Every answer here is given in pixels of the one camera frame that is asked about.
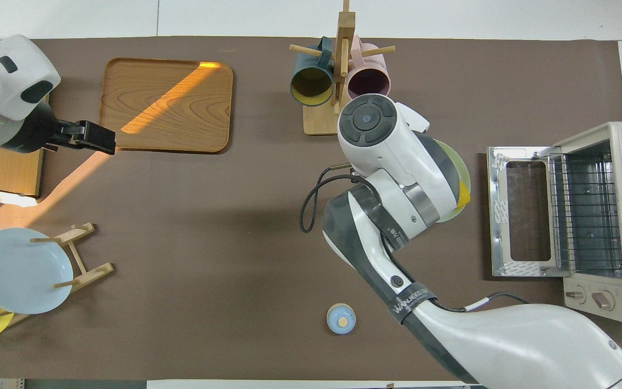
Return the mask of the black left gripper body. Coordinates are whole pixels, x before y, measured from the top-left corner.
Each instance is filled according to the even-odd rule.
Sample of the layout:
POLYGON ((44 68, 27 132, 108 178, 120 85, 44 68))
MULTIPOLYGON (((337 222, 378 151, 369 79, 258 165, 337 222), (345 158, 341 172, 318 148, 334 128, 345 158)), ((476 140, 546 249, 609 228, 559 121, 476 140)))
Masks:
POLYGON ((70 149, 89 149, 114 155, 116 152, 116 133, 88 120, 67 122, 60 120, 47 145, 70 149))

